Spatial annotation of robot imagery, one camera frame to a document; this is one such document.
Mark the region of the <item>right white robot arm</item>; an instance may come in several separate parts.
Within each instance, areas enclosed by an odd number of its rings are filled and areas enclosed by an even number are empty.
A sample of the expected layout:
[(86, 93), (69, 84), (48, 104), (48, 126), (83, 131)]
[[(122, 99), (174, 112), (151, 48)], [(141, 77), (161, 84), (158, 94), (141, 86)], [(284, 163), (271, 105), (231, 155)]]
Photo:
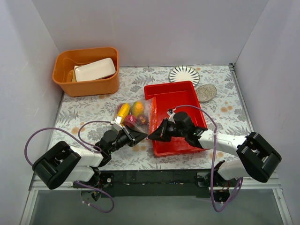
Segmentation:
[(148, 136), (160, 142), (170, 142), (172, 137), (182, 137), (192, 147), (216, 149), (237, 157), (233, 161), (220, 161), (213, 167), (208, 177), (215, 186), (243, 177), (266, 183), (282, 160), (259, 133), (252, 132), (247, 136), (217, 134), (196, 126), (186, 112), (172, 113)]

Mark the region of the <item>red apple toy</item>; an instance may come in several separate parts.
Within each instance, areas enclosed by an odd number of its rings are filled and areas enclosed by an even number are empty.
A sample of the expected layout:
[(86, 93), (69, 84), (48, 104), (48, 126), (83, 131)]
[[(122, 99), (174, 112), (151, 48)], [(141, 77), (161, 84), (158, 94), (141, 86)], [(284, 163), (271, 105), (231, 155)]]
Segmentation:
[(137, 118), (134, 115), (127, 115), (124, 119), (124, 125), (133, 128), (137, 123)]

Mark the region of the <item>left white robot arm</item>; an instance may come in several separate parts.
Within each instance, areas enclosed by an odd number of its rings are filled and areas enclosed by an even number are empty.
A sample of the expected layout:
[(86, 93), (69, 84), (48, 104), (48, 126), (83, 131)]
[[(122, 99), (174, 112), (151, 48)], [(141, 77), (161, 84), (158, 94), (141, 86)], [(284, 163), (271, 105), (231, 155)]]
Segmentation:
[(133, 147), (147, 136), (127, 126), (118, 132), (108, 130), (93, 151), (60, 141), (33, 163), (32, 170), (50, 190), (65, 181), (82, 181), (93, 188), (100, 181), (96, 168), (106, 165), (112, 159), (113, 152), (125, 145)]

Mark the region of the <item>yellow corn cob toy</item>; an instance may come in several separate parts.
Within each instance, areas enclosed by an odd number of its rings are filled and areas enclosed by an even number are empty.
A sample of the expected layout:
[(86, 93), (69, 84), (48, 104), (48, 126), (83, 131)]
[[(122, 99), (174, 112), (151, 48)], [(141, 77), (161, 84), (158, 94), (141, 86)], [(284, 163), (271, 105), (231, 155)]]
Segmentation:
[(126, 118), (130, 112), (130, 104), (129, 103), (124, 103), (120, 106), (117, 116), (121, 118)]

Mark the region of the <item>clear zip top bag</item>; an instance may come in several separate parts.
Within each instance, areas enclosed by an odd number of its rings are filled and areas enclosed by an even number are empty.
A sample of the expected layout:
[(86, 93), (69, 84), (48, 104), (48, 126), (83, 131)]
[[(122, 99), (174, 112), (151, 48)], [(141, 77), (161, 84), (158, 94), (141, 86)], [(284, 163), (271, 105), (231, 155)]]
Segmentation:
[(157, 102), (155, 98), (119, 104), (111, 121), (113, 129), (128, 127), (150, 135), (157, 128)]

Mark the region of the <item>dark purple fruit toy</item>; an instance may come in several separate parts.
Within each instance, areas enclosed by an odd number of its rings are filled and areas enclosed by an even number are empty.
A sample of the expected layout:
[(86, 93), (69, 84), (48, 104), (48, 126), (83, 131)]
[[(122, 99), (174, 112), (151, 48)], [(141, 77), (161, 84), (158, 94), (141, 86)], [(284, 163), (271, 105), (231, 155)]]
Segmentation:
[(137, 116), (137, 124), (140, 126), (147, 125), (149, 123), (149, 118), (145, 114)]

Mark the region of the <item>yellow orange mango toy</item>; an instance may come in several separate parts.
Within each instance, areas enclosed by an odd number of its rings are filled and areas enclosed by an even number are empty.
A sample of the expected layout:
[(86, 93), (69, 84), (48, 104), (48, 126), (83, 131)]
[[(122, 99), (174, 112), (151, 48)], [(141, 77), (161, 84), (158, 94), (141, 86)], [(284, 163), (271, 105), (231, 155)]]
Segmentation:
[(136, 101), (131, 107), (131, 112), (134, 116), (144, 114), (144, 104), (141, 101)]

